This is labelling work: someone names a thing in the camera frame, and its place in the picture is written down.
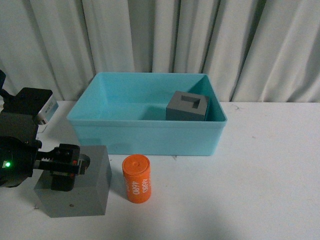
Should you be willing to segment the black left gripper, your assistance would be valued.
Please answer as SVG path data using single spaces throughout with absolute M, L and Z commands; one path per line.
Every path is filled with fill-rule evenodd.
M 69 192 L 76 176 L 86 173 L 90 158 L 73 144 L 61 143 L 51 151 L 40 151 L 40 125 L 35 120 L 41 90 L 44 89 L 25 87 L 15 96 L 4 89 L 0 91 L 4 101 L 0 112 L 0 185 L 17 187 L 38 169 L 50 173 L 51 190 Z

